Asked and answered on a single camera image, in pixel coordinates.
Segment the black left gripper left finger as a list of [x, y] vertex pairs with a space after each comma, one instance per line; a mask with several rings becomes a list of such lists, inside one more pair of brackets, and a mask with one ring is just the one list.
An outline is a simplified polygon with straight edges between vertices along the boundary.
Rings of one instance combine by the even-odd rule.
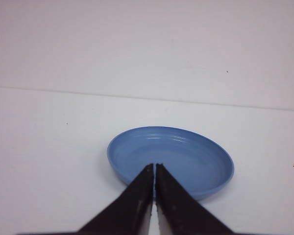
[[82, 228], [62, 235], [147, 235], [153, 204], [154, 168], [146, 165], [122, 194]]

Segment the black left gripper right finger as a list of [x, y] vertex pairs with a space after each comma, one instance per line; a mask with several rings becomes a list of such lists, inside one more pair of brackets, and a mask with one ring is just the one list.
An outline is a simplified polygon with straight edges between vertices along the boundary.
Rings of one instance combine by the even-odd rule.
[[198, 203], [163, 164], [156, 164], [155, 192], [161, 235], [234, 234]]

